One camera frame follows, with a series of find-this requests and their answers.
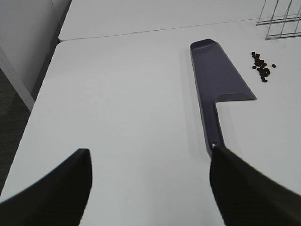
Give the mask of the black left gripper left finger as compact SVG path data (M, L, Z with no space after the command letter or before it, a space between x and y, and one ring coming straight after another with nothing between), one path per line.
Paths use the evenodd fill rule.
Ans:
M88 149L79 149L43 178L0 204L2 226L78 226L92 186Z

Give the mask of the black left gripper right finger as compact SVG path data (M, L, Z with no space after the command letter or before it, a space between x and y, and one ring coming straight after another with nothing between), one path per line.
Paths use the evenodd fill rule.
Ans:
M213 149L210 185L227 226L301 224L301 196L266 177L226 147Z

